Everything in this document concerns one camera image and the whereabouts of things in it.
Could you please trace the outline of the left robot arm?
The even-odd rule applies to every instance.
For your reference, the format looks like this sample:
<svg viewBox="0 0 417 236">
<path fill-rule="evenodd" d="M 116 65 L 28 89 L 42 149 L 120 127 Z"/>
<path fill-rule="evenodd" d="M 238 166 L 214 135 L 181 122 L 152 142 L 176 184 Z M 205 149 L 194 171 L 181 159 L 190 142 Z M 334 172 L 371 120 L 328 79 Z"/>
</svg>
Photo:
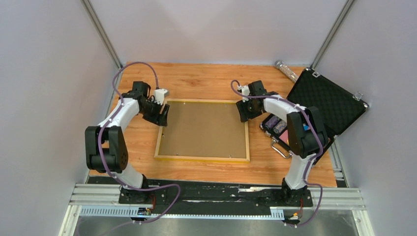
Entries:
<svg viewBox="0 0 417 236">
<path fill-rule="evenodd" d="M 135 81 L 102 122 L 85 129 L 87 168 L 113 177 L 121 185 L 121 196 L 140 204 L 150 199 L 151 191 L 145 175 L 128 162 L 124 131 L 139 114 L 148 122 L 167 126 L 170 108 L 164 103 L 167 96 L 169 91 L 165 88 L 151 90 L 149 84 Z"/>
</svg>

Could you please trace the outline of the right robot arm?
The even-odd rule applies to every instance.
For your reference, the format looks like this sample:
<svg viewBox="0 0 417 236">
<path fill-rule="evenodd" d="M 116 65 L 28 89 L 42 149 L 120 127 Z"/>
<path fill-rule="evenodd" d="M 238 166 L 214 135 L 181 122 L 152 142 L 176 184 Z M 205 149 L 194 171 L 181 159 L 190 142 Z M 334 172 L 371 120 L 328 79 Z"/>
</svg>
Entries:
<svg viewBox="0 0 417 236">
<path fill-rule="evenodd" d="M 231 81 L 231 89 L 242 97 L 236 103 L 241 122 L 247 122 L 263 113 L 270 113 L 287 125 L 288 144 L 291 153 L 291 164 L 283 178 L 279 199 L 287 205 L 297 205 L 307 194 L 307 179 L 312 162 L 323 154 L 328 144 L 320 110 L 315 106 L 305 107 L 295 104 L 276 92 L 268 92 L 262 81 L 248 85 Z"/>
</svg>

